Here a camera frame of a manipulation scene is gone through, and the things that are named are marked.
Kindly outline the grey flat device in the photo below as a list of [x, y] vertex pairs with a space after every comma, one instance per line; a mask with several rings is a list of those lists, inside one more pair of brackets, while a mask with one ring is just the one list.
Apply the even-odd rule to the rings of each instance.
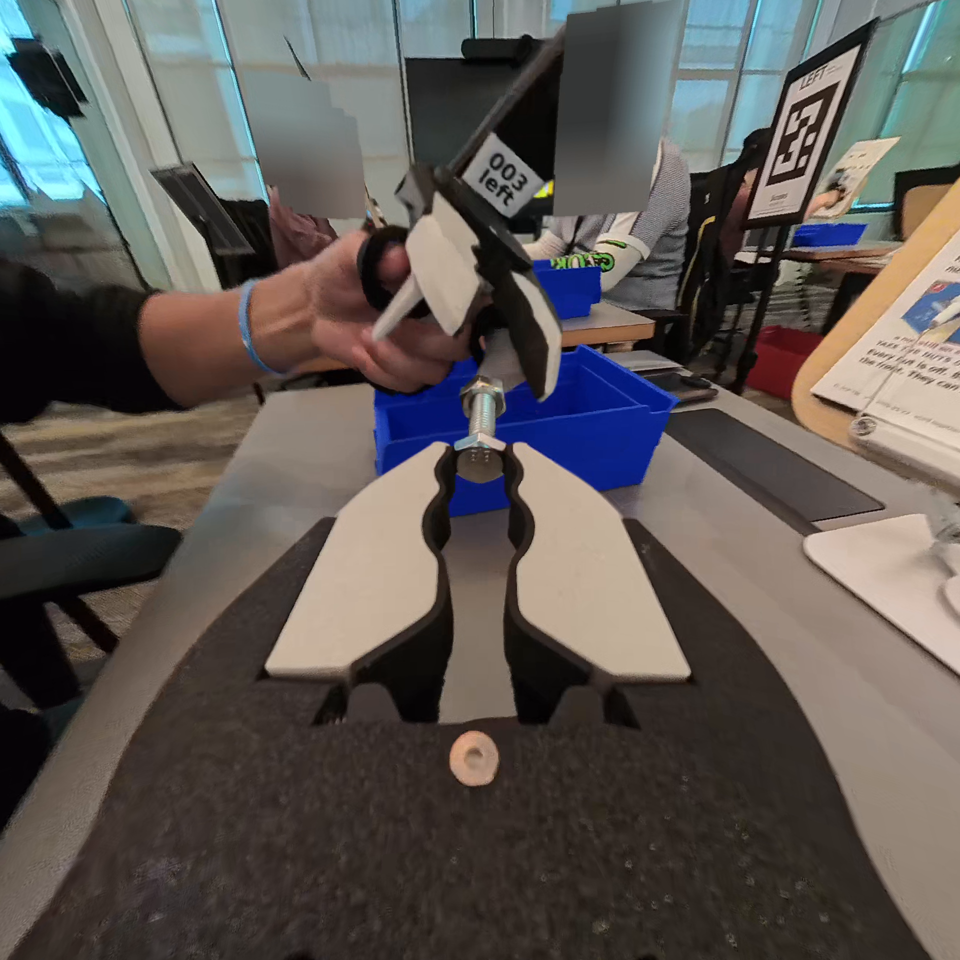
[[608, 352], [606, 358], [623, 369], [642, 377], [675, 373], [685, 369], [682, 364], [670, 361], [666, 357], [649, 350]]

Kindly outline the framed code sign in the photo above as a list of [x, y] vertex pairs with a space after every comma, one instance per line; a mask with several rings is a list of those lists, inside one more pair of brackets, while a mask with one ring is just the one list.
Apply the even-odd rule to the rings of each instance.
[[870, 19], [787, 73], [751, 187], [746, 231], [802, 222], [881, 21]]

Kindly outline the dark grey flat panel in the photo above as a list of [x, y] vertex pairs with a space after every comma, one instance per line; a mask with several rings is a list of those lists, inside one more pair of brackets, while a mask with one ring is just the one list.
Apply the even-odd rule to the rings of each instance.
[[665, 433], [798, 534], [885, 505], [720, 410], [672, 414]]

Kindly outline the black flat case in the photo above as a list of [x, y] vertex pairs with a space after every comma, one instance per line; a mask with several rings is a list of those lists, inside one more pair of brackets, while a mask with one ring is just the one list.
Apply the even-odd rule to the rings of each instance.
[[676, 406], [711, 402], [718, 389], [710, 380], [681, 369], [643, 371], [641, 378], [669, 394]]

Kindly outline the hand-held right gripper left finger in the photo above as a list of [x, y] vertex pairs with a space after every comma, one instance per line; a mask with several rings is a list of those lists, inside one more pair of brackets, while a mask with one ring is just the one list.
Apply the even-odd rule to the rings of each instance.
[[268, 678], [378, 685], [403, 720], [438, 721], [453, 645], [443, 556], [453, 453], [435, 441], [342, 507], [266, 659]]

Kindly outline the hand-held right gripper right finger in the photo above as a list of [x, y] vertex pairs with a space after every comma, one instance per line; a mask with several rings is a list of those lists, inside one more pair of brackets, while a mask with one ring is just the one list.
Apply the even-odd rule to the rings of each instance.
[[686, 685], [690, 663], [606, 496], [526, 442], [504, 452], [509, 499], [503, 649], [517, 720], [548, 725], [565, 701], [627, 725], [623, 690]]

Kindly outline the dark wall screen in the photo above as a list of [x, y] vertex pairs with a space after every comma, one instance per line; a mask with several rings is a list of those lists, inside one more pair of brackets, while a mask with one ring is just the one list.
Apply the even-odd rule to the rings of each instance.
[[496, 168], [485, 164], [478, 186], [496, 189], [502, 173], [514, 173], [494, 204], [522, 234], [547, 213], [537, 197], [555, 173], [565, 39], [563, 30], [552, 39], [468, 38], [458, 57], [405, 59], [414, 161], [465, 172], [496, 133], [519, 160], [504, 154]]

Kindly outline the white rectangular board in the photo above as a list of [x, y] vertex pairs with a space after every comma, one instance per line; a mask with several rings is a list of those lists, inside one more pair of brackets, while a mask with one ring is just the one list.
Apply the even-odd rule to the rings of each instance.
[[807, 536], [810, 562], [959, 673], [958, 528], [933, 531], [922, 513]]

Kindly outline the black studio light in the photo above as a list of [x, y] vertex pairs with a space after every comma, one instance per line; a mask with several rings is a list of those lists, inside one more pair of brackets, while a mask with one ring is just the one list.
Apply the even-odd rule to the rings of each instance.
[[6, 59], [30, 97], [63, 121], [85, 117], [89, 100], [63, 53], [40, 39], [14, 37]]

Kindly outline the black office chair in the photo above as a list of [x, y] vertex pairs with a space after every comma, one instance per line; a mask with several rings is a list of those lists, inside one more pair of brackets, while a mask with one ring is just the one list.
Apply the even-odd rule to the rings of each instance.
[[82, 689], [47, 614], [58, 607], [102, 653], [118, 635], [86, 602], [90, 594], [156, 580], [179, 548], [179, 531], [133, 522], [78, 525], [83, 512], [58, 505], [19, 456], [1, 440], [2, 470], [36, 508], [33, 526], [2, 516], [2, 669], [41, 711], [67, 704]]

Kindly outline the wood-edged table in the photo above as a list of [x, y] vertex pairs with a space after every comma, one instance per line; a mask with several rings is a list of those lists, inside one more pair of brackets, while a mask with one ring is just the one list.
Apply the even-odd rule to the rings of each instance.
[[614, 352], [634, 350], [636, 343], [651, 342], [656, 333], [653, 319], [635, 314], [618, 306], [600, 301], [591, 306], [587, 315], [564, 319], [561, 322], [561, 346], [565, 350], [588, 346], [606, 350], [613, 345]]

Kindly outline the blue wristband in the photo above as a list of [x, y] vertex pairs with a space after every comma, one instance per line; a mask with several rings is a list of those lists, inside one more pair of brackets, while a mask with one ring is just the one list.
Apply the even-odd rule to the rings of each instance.
[[266, 364], [258, 353], [254, 343], [254, 331], [251, 320], [251, 305], [259, 278], [245, 281], [239, 288], [239, 299], [236, 311], [238, 334], [246, 357], [259, 373], [270, 378], [281, 378], [283, 373]]

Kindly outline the black jacket yellow stripes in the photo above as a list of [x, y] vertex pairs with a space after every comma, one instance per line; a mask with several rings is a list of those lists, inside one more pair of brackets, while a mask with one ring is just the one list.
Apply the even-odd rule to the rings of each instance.
[[732, 162], [692, 174], [685, 253], [676, 307], [689, 320], [685, 359], [693, 360], [720, 330], [731, 289], [734, 255], [725, 244], [743, 240], [740, 191], [747, 168]]

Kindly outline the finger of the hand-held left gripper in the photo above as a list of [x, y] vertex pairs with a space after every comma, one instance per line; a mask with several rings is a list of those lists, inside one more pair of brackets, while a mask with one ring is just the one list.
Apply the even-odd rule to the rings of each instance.
[[490, 374], [510, 391], [525, 381], [538, 402], [558, 383], [563, 331], [552, 303], [532, 270], [508, 270], [494, 284]]
[[462, 330], [480, 296], [478, 245], [475, 232], [447, 200], [434, 200], [407, 236], [412, 275], [430, 314], [450, 337]]

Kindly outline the clear safety glasses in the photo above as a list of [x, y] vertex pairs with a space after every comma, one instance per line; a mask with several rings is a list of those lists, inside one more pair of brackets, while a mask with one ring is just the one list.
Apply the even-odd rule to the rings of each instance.
[[942, 566], [945, 579], [941, 585], [944, 602], [959, 618], [959, 506], [940, 490], [932, 493], [927, 512], [931, 533], [929, 553]]

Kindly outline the blue plastic bin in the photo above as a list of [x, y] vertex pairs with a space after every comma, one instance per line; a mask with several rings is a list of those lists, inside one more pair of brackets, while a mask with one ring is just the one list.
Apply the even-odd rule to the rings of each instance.
[[589, 316], [602, 300], [602, 269], [580, 255], [533, 262], [534, 274], [562, 321]]
[[[374, 394], [376, 472], [385, 474], [434, 443], [469, 433], [461, 389], [476, 365], [454, 366], [442, 383], [416, 395]], [[544, 402], [528, 384], [505, 390], [496, 420], [504, 445], [522, 442], [600, 492], [642, 483], [676, 405], [669, 393], [579, 345], [560, 357], [556, 390]]]
[[816, 221], [796, 227], [792, 249], [849, 249], [859, 245], [868, 229], [866, 222]]

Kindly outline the red bag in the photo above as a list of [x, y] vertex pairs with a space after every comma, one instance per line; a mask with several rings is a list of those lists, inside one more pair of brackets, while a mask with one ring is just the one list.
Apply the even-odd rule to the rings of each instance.
[[789, 402], [799, 371], [820, 346], [824, 336], [807, 330], [769, 325], [760, 330], [756, 359], [746, 386]]

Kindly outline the person's left hand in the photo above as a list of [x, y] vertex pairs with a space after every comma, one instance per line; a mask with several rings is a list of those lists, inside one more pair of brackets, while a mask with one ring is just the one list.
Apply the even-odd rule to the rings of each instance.
[[320, 356], [340, 362], [375, 387], [414, 394], [440, 384], [470, 355], [471, 328], [454, 337], [434, 320], [406, 316], [383, 340], [374, 336], [380, 310], [363, 292], [357, 258], [368, 234], [356, 230], [308, 264], [311, 337]]

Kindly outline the black tilted monitor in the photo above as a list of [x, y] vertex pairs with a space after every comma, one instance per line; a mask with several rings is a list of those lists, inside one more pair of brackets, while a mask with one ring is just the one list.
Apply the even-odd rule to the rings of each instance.
[[150, 175], [198, 231], [212, 258], [247, 257], [255, 252], [196, 163], [151, 169]]

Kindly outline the instruction sheet on board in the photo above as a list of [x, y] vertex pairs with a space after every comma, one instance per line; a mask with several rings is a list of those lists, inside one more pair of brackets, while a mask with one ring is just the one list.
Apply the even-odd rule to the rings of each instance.
[[849, 437], [958, 494], [959, 233], [814, 389], [854, 414]]

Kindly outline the steel hex bolt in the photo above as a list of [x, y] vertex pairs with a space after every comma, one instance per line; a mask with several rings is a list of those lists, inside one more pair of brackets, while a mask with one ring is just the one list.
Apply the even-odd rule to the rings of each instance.
[[505, 444], [497, 439], [497, 419], [505, 402], [493, 392], [475, 392], [468, 399], [467, 435], [453, 445], [456, 471], [467, 482], [486, 484], [503, 473]]

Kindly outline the instruction sheet on stand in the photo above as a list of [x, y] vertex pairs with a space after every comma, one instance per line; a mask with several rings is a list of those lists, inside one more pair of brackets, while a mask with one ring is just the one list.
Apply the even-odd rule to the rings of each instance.
[[849, 434], [854, 413], [823, 399], [814, 389], [898, 304], [958, 229], [959, 182], [955, 181], [804, 362], [791, 392], [792, 410], [802, 427], [840, 449], [866, 456]]

